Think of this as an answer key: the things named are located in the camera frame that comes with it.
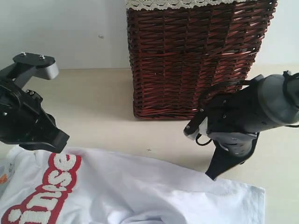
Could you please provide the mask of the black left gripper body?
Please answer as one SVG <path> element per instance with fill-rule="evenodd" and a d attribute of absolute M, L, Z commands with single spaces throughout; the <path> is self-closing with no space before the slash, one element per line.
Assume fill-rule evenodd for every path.
<path fill-rule="evenodd" d="M 41 107 L 42 100 L 12 80 L 0 79 L 0 141 L 18 145 L 33 131 L 56 129 L 55 119 Z"/>

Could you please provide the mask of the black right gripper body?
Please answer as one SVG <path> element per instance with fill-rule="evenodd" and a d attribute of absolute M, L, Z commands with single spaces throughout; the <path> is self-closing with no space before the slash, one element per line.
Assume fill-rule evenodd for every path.
<path fill-rule="evenodd" d="M 244 162 L 254 153 L 259 132 L 215 132 L 208 130 L 207 136 L 213 140 L 216 146 L 211 163 L 234 159 Z"/>

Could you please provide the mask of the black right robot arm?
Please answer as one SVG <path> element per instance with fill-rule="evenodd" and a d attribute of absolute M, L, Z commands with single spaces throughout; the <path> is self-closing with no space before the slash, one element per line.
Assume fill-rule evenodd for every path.
<path fill-rule="evenodd" d="M 206 175 L 212 180 L 244 163 L 260 132 L 299 121 L 299 75 L 257 76 L 248 87 L 218 95 L 207 105 L 207 135 L 216 149 Z"/>

